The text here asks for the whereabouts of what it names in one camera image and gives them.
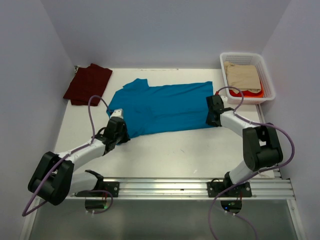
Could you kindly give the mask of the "blue t shirt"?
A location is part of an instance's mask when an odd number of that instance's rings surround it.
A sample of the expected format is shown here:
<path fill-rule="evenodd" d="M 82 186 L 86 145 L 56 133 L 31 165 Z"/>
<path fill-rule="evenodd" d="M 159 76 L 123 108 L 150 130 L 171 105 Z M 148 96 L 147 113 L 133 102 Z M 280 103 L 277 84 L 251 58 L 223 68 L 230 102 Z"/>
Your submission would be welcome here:
<path fill-rule="evenodd" d="M 213 95 L 211 81 L 149 86 L 135 79 L 115 92 L 109 109 L 123 109 L 131 139 L 165 132 L 208 128 L 206 98 Z"/>

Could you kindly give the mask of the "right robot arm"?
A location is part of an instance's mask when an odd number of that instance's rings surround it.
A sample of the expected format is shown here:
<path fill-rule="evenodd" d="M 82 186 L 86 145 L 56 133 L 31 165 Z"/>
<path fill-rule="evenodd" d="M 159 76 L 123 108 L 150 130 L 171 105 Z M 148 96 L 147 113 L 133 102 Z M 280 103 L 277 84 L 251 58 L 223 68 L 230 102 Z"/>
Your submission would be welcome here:
<path fill-rule="evenodd" d="M 276 129 L 237 116 L 233 108 L 224 106 L 219 95 L 208 96 L 206 103 L 207 125 L 227 128 L 242 137 L 243 160 L 236 168 L 227 172 L 223 179 L 223 192 L 232 197 L 241 190 L 241 181 L 261 169 L 281 163 L 282 148 Z"/>

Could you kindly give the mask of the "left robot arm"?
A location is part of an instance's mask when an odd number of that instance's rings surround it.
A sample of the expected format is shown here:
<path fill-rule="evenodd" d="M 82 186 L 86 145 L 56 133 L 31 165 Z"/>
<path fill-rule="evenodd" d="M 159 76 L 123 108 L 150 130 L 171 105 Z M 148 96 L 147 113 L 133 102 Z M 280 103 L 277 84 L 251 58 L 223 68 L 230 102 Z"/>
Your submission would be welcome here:
<path fill-rule="evenodd" d="M 28 190 L 54 206 L 73 193 L 89 192 L 92 196 L 103 193 L 102 176 L 91 170 L 74 175 L 74 171 L 88 162 L 112 151 L 117 144 L 130 140 L 123 117 L 112 116 L 107 126 L 100 129 L 84 146 L 62 153 L 46 152 L 36 167 Z"/>

